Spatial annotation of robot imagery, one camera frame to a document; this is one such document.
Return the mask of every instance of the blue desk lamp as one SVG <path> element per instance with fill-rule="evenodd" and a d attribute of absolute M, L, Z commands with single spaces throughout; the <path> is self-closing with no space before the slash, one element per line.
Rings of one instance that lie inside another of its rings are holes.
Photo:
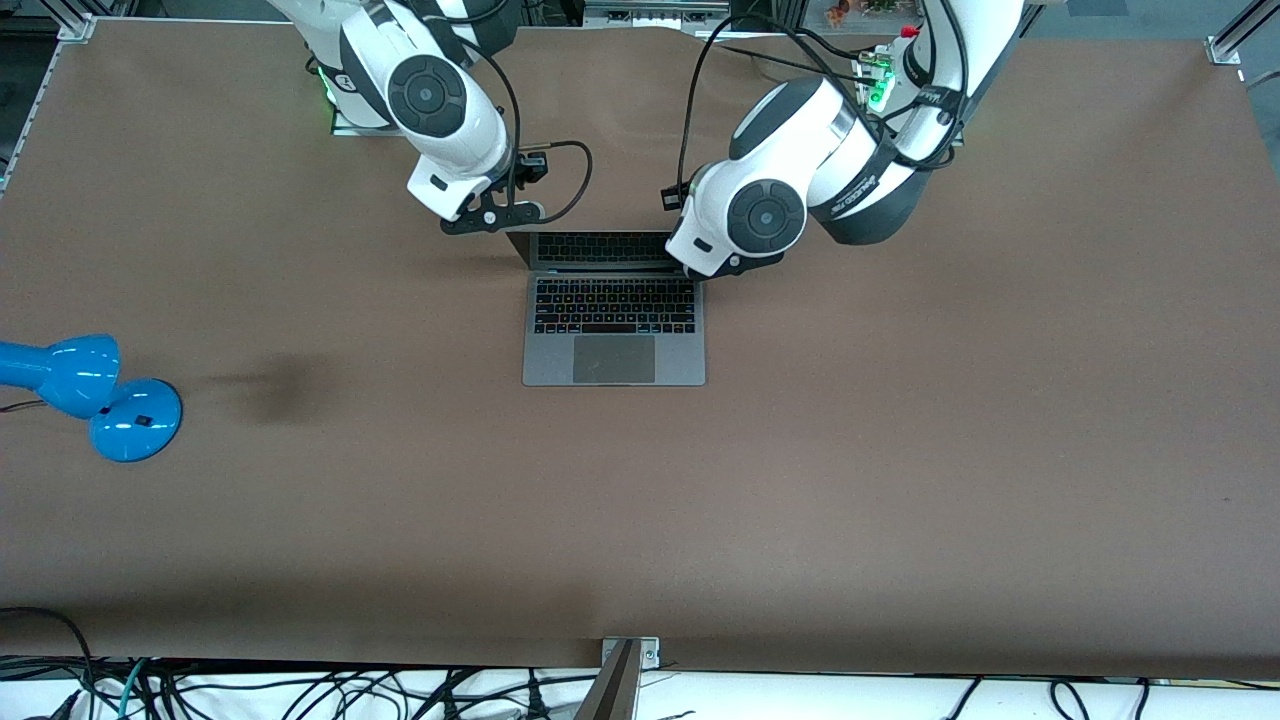
<path fill-rule="evenodd" d="M 182 424 L 182 400 L 166 382 L 119 387 L 120 348 L 109 334 L 88 334 L 32 347 L 0 342 L 0 384 L 27 388 L 72 418 L 88 420 L 88 441 L 116 462 L 160 452 Z"/>

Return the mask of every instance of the silver laptop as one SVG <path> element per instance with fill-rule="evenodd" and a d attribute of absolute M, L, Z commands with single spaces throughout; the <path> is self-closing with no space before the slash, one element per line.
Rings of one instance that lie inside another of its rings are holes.
<path fill-rule="evenodd" d="M 700 386 L 703 287 L 662 232 L 513 232 L 529 264 L 526 386 Z"/>

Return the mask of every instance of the brown table surface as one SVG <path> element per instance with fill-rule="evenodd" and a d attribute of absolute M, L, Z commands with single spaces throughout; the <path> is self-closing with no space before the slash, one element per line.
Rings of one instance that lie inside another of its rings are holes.
<path fill-rule="evenodd" d="M 669 227 L 699 47 L 499 56 L 526 138 L 595 150 L 561 227 Z M 1280 193 L 1198 42 L 1023 44 L 897 237 L 709 284 L 696 389 L 522 387 L 511 246 L 442 237 L 403 140 L 329 137 L 305 58 L 275 24 L 64 50 L 0 201 L 3 336 L 111 332 L 187 414 L 127 466 L 0 420 L 4 605 L 110 655 L 1280 667 Z M 690 167 L 769 86 L 713 54 Z M 581 160 L 552 164 L 558 206 Z"/>

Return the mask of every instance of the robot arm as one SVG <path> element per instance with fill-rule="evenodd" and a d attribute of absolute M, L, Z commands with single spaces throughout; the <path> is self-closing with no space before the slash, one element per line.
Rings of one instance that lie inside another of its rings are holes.
<path fill-rule="evenodd" d="M 1021 0 L 923 5 L 924 31 L 896 44 L 896 96 L 910 99 L 893 108 L 905 115 L 897 128 L 868 127 L 826 78 L 791 81 L 748 113 L 727 160 L 694 174 L 667 241 L 690 274 L 777 263 L 799 240 L 806 214 L 847 245 L 881 242 L 902 227 L 936 159 L 986 91 L 1021 13 Z"/>
<path fill-rule="evenodd" d="M 493 231 L 541 218 L 534 202 L 497 208 L 488 200 L 508 173 L 517 173 L 521 183 L 535 182 L 540 173 L 513 152 L 502 115 L 466 72 L 479 53 L 492 55 L 512 42 L 518 4 L 270 1 L 307 40 L 338 109 L 360 126 L 399 129 L 419 151 L 408 191 L 443 218 L 445 232 Z M 485 208 L 468 210 L 476 199 L 484 199 Z"/>

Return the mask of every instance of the cable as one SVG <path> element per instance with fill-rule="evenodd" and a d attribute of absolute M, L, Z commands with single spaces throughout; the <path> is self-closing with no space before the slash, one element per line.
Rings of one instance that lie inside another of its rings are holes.
<path fill-rule="evenodd" d="M 1139 678 L 1142 683 L 1142 694 L 1138 696 L 1138 707 L 1133 711 L 1133 720 L 1142 720 L 1142 714 L 1147 710 L 1147 697 L 1151 696 L 1151 680 L 1147 678 Z"/>
<path fill-rule="evenodd" d="M 982 675 L 974 676 L 973 682 L 969 683 L 969 687 L 965 688 L 964 693 L 960 696 L 960 701 L 956 702 L 956 706 L 951 710 L 951 714 L 943 717 L 943 720 L 956 720 L 960 717 L 960 714 L 964 712 L 964 706 L 969 703 L 969 697 L 973 696 L 973 691 L 978 689 L 979 683 L 982 683 Z"/>
<path fill-rule="evenodd" d="M 754 50 L 744 50 L 741 47 L 730 47 L 727 45 L 721 45 L 721 50 L 728 50 L 730 53 L 737 53 L 739 55 L 746 55 L 748 58 L 759 58 L 762 60 L 768 60 L 771 63 L 777 63 L 780 65 L 787 65 L 790 68 L 796 68 L 801 70 L 809 70 L 810 73 L 824 74 L 822 70 L 813 65 L 805 65 L 804 63 L 796 63 L 792 60 L 783 60 L 782 58 L 774 58 L 773 55 L 765 55 L 764 53 L 755 53 Z M 869 77 L 854 77 L 846 76 L 844 73 L 832 73 L 840 79 L 846 79 L 849 82 L 856 82 L 859 85 L 876 85 L 876 81 Z"/>
<path fill-rule="evenodd" d="M 51 618 L 54 620 L 58 620 L 63 625 L 67 625 L 67 629 L 69 629 L 72 634 L 76 635 L 76 643 L 81 648 L 81 657 L 83 657 L 84 660 L 84 678 L 81 680 L 81 684 L 88 685 L 90 691 L 87 717 L 97 717 L 97 715 L 95 715 L 96 708 L 93 707 L 93 702 L 96 698 L 96 691 L 93 689 L 95 685 L 93 660 L 91 657 L 92 653 L 88 651 L 88 642 L 84 639 L 84 633 L 81 633 L 79 626 L 76 625 L 76 623 L 73 623 L 70 618 L 63 615 L 61 612 L 58 612 L 56 610 L 49 610 L 47 607 L 29 607 L 29 606 L 0 607 L 0 615 L 6 615 L 6 614 L 40 615 L 44 618 Z"/>
<path fill-rule="evenodd" d="M 489 18 L 497 15 L 498 13 L 502 12 L 503 8 L 507 6 L 507 3 L 508 3 L 508 0 L 498 0 L 493 5 L 493 8 L 489 8 L 488 10 L 480 13 L 479 15 L 468 15 L 468 17 L 465 17 L 465 18 L 451 18 L 448 15 L 420 15 L 420 17 L 424 20 L 426 20 L 426 19 L 442 19 L 442 20 L 449 23 L 451 26 L 468 26 L 468 24 L 474 24 L 474 23 L 483 23 L 484 20 L 488 20 Z"/>
<path fill-rule="evenodd" d="M 49 405 L 44 400 L 24 400 L 22 402 L 14 402 L 13 405 L 5 405 L 0 407 L 0 414 L 3 413 L 17 413 L 18 410 L 27 410 L 29 407 L 42 407 Z"/>
<path fill-rule="evenodd" d="M 874 45 L 868 45 L 867 47 L 860 47 L 858 50 L 841 50 L 840 47 L 836 47 L 835 45 L 827 42 L 826 37 L 818 35 L 817 32 L 806 27 L 796 28 L 796 33 L 813 40 L 819 46 L 822 46 L 822 49 L 826 50 L 827 53 L 831 53 L 832 55 L 837 58 L 844 58 L 846 60 L 856 60 L 859 54 L 868 53 L 876 49 Z"/>
<path fill-rule="evenodd" d="M 413 712 L 410 720 L 422 720 L 422 716 L 430 712 L 431 708 L 440 702 L 440 700 L 444 697 L 445 693 L 452 692 L 454 688 L 457 688 L 458 685 L 461 685 L 462 683 L 465 683 L 470 678 L 474 678 L 477 674 L 480 674 L 480 670 L 475 667 L 467 667 L 466 670 L 460 670 L 457 675 L 454 675 L 453 671 L 449 670 L 449 674 L 444 678 L 444 682 L 440 683 L 438 688 L 431 691 L 431 694 L 428 697 L 425 702 L 422 702 L 421 706 L 419 706 L 417 711 Z"/>
<path fill-rule="evenodd" d="M 124 680 L 124 689 L 120 692 L 120 707 L 116 710 L 115 717 L 118 720 L 124 720 L 128 715 L 127 708 L 129 706 L 129 692 L 133 689 L 133 683 L 138 682 L 138 673 L 142 671 L 142 666 L 147 664 L 147 659 L 143 657 L 129 670 L 129 676 Z"/>
<path fill-rule="evenodd" d="M 755 19 L 764 22 L 768 26 L 777 29 L 778 32 L 786 35 L 788 38 L 791 38 L 791 41 L 795 42 L 796 46 L 800 47 L 800 50 L 805 55 L 808 55 L 809 59 L 813 60 L 815 65 L 818 65 L 818 68 L 822 69 L 823 74 L 831 78 L 831 83 L 836 87 L 836 91 L 840 92 L 840 96 L 845 100 L 845 104 L 849 105 L 849 109 L 852 110 L 854 115 L 856 115 L 859 122 L 863 123 L 863 126 L 867 128 L 867 132 L 873 135 L 873 140 L 876 140 L 877 142 L 879 141 L 878 137 L 874 137 L 874 129 L 878 126 L 872 123 L 870 118 L 867 115 L 867 110 L 858 104 L 858 101 L 854 99 L 852 95 L 850 95 L 849 88 L 837 82 L 838 78 L 836 77 L 836 72 L 831 69 L 831 65 L 828 65 L 827 61 L 823 60 L 820 55 L 818 55 L 812 47 L 805 45 L 803 40 L 800 40 L 800 33 L 797 31 L 794 31 L 783 24 L 780 24 L 773 18 L 768 18 L 765 15 L 756 15 L 756 14 L 730 15 L 723 20 L 721 20 L 721 23 L 716 26 L 716 29 L 713 29 L 712 33 L 707 36 L 707 42 L 703 45 L 701 53 L 698 54 L 698 63 L 694 65 L 694 76 L 689 81 L 689 99 L 685 104 L 685 128 L 680 138 L 680 159 L 676 161 L 676 192 L 681 193 L 681 199 L 684 199 L 684 192 L 681 190 L 681 186 L 685 183 L 685 154 L 689 151 L 689 127 L 692 120 L 694 96 L 698 92 L 698 78 L 703 72 L 703 63 L 707 61 L 707 55 L 710 53 L 712 46 L 716 45 L 716 38 L 719 36 L 719 33 L 723 32 L 731 23 L 740 22 L 744 19 Z"/>
<path fill-rule="evenodd" d="M 497 63 L 497 60 L 493 59 L 492 55 L 489 55 L 484 50 L 480 50 L 479 45 L 476 45 L 475 42 L 471 42 L 470 40 L 467 40 L 465 37 L 460 37 L 458 41 L 462 42 L 462 45 L 465 45 L 466 47 L 471 49 L 476 55 L 480 55 L 480 58 L 483 58 L 484 61 L 488 63 L 490 68 L 493 68 L 493 72 L 498 76 L 498 79 L 502 81 L 503 87 L 507 90 L 507 99 L 511 100 L 511 124 L 512 124 L 512 131 L 511 131 L 511 152 L 507 156 L 507 206 L 509 208 L 509 206 L 513 206 L 516 204 L 516 173 L 515 173 L 515 167 L 516 167 L 517 159 L 520 158 L 520 131 L 521 131 L 521 122 L 520 122 L 520 101 L 516 100 L 516 88 L 512 87 L 511 79 L 507 77 L 507 73 L 503 72 L 502 67 Z M 539 143 L 539 145 L 536 145 L 534 147 L 547 147 L 547 149 L 550 149 L 550 147 L 567 147 L 567 146 L 571 146 L 571 145 L 573 147 L 581 149 L 582 154 L 586 155 L 586 172 L 582 174 L 582 184 L 579 186 L 577 193 L 573 195 L 573 199 L 570 200 L 568 204 L 564 205 L 564 208 L 561 211 L 558 211 L 558 213 L 556 213 L 553 215 L 549 215 L 547 218 L 539 219 L 536 224 L 552 223 L 552 222 L 556 222 L 556 220 L 563 218 L 566 214 L 568 214 L 568 211 L 572 210 L 573 206 L 577 205 L 577 201 L 582 199 L 582 195 L 586 192 L 586 186 L 590 184 L 590 182 L 591 182 L 591 170 L 593 170 L 593 167 L 594 167 L 594 159 L 591 156 L 591 149 L 588 147 L 585 142 L 581 142 L 579 140 L 559 140 L 559 141 L 556 141 L 556 142 Z"/>
<path fill-rule="evenodd" d="M 1272 692 L 1280 691 L 1280 688 L 1275 685 L 1260 685 L 1257 683 L 1245 683 L 1244 680 L 1222 680 L 1222 682 L 1231 685 L 1240 685 L 1242 688 L 1249 688 L 1251 691 L 1272 691 Z"/>
<path fill-rule="evenodd" d="M 570 675 L 567 678 L 547 678 L 547 679 L 538 680 L 538 685 L 539 687 L 547 687 L 547 685 L 558 685 L 561 683 L 586 683 L 586 682 L 594 680 L 595 678 L 596 678 L 596 675 Z M 532 687 L 531 683 L 525 683 L 522 685 L 515 685 L 515 687 L 506 688 L 506 689 L 502 689 L 502 691 L 492 692 L 492 693 L 485 694 L 485 696 L 480 696 L 480 697 L 477 697 L 477 698 L 471 700 L 470 702 L 467 702 L 466 707 L 462 707 L 461 710 L 458 710 L 457 715 L 452 715 L 452 716 L 447 715 L 444 717 L 444 720 L 458 720 L 458 717 L 461 717 L 461 715 L 463 712 L 466 712 L 467 710 L 471 710 L 472 707 L 475 707 L 475 706 L 477 706 L 480 703 L 484 703 L 484 702 L 494 702 L 494 701 L 499 701 L 499 700 L 504 700 L 504 701 L 509 701 L 509 702 L 517 702 L 517 701 L 515 701 L 515 700 L 512 700 L 512 698 L 509 698 L 507 696 L 509 696 L 511 693 L 516 693 L 516 692 L 520 692 L 520 691 L 529 689 L 530 687 Z"/>
<path fill-rule="evenodd" d="M 1071 697 L 1075 698 L 1075 706 L 1080 708 L 1079 719 L 1068 715 L 1066 710 L 1064 710 L 1062 706 L 1057 702 L 1057 688 L 1062 687 L 1065 687 L 1071 693 Z M 1071 683 L 1068 683 L 1066 680 L 1053 680 L 1052 683 L 1050 683 L 1048 700 L 1050 702 L 1053 703 L 1053 710 L 1056 710 L 1057 714 L 1062 716 L 1062 720 L 1089 720 L 1089 710 L 1084 707 L 1084 701 L 1080 700 L 1080 693 L 1075 692 L 1075 688 L 1071 685 Z"/>
<path fill-rule="evenodd" d="M 594 161 L 591 159 L 591 149 L 588 147 L 585 142 L 579 140 L 558 140 L 556 142 L 535 145 L 534 147 L 550 149 L 550 147 L 568 147 L 568 146 L 580 147 L 582 150 L 582 155 L 586 156 L 586 172 L 582 173 L 582 184 L 577 186 L 577 192 L 573 195 L 573 199 L 568 201 L 568 205 L 564 205 L 564 208 L 559 213 L 539 219 L 536 222 L 536 224 L 539 225 L 545 225 L 547 223 L 554 223 L 556 220 L 567 215 L 568 211 L 572 210 L 575 205 L 577 205 L 577 201 L 582 199 L 582 195 L 586 192 L 586 186 L 591 183 L 591 168 Z"/>

